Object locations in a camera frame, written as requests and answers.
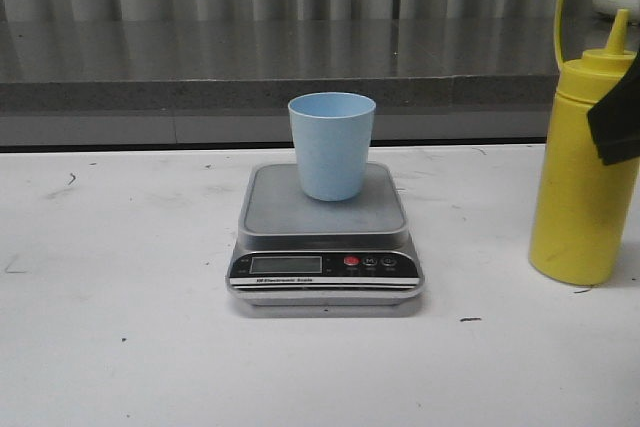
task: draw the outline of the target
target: scale button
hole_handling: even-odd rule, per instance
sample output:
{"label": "scale button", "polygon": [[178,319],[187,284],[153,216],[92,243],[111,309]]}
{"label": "scale button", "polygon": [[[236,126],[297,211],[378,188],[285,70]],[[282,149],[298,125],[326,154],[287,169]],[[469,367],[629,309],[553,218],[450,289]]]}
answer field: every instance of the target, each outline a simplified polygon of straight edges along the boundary
{"label": "scale button", "polygon": [[384,265],[385,267],[393,267],[398,263],[398,261],[393,257],[383,257],[381,262],[382,262],[382,265]]}
{"label": "scale button", "polygon": [[358,265],[359,263],[360,263],[360,259],[357,258],[355,255],[347,255],[344,258],[345,265]]}
{"label": "scale button", "polygon": [[367,267],[372,267],[374,265],[376,265],[378,263],[378,259],[376,259],[375,257],[372,257],[370,255],[368,255],[367,257],[365,257],[364,259],[362,259],[362,263],[364,265],[366,265]]}

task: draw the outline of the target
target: yellow squeeze bottle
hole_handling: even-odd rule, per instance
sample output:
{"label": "yellow squeeze bottle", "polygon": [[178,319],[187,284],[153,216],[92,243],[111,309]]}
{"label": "yellow squeeze bottle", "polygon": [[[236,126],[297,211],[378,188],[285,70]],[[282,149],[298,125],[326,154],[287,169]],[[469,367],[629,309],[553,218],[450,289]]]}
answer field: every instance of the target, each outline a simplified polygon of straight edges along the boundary
{"label": "yellow squeeze bottle", "polygon": [[554,47],[560,80],[554,97],[529,260],[543,274],[596,285],[613,271],[638,159],[603,165],[587,112],[622,78],[635,58],[624,50],[629,11],[618,10],[604,49],[564,62],[557,0]]}

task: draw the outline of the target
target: bottle cap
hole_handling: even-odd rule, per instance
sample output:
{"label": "bottle cap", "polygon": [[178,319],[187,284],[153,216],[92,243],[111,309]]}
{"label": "bottle cap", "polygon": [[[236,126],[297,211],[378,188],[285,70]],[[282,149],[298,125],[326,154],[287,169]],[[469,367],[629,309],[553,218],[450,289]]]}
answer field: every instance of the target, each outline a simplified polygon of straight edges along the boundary
{"label": "bottle cap", "polygon": [[558,93],[595,104],[620,81],[636,56],[624,49],[628,19],[629,10],[618,10],[604,48],[585,50],[582,58],[561,64]]}

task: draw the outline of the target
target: red button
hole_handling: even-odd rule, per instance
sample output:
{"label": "red button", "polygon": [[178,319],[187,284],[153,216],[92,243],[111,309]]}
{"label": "red button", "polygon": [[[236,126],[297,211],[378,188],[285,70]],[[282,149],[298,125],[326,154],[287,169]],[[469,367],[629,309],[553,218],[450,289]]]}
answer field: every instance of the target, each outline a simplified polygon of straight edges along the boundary
{"label": "red button", "polygon": [[353,255],[347,255],[344,258],[344,263],[345,265],[358,265],[360,263],[360,259]]}

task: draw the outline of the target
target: bottle nozzle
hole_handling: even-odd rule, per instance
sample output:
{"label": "bottle nozzle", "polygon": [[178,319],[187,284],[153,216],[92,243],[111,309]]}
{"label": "bottle nozzle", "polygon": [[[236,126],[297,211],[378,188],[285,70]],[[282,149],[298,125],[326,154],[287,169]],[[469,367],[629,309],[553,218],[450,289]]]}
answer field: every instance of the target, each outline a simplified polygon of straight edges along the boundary
{"label": "bottle nozzle", "polygon": [[561,46],[561,33],[562,33],[562,4],[564,0],[556,0],[556,13],[553,18],[553,47],[556,53],[556,63],[558,64],[558,70],[562,70],[562,64],[564,59],[562,58],[562,46]]}
{"label": "bottle nozzle", "polygon": [[624,54],[624,43],[627,37],[627,22],[629,22],[629,9],[618,9],[616,18],[611,27],[609,40],[604,48],[604,53],[609,55]]}

